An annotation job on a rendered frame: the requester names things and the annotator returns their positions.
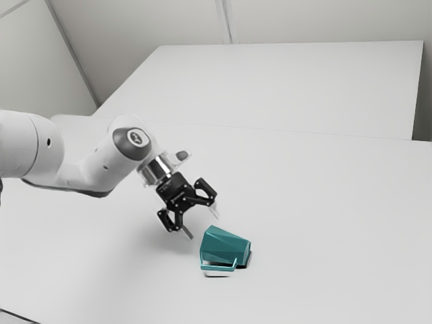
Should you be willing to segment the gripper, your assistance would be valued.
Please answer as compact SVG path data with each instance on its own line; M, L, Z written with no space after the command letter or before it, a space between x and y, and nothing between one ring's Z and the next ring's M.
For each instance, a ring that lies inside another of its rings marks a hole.
M216 219L220 219L217 192L204 178L197 179L192 187L180 172L176 172L156 187L156 193L166 205L166 209L160 209L157 216L168 232L181 232L189 240L194 238L184 225L183 212L194 204L206 206ZM170 217L170 211L173 211L174 219Z

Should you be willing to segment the teal faceted mug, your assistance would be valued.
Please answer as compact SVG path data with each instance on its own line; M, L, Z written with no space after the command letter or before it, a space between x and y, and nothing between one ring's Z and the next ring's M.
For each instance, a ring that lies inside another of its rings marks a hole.
M251 255L250 247L251 241L211 225L205 230L200 245L200 268L225 272L245 268Z

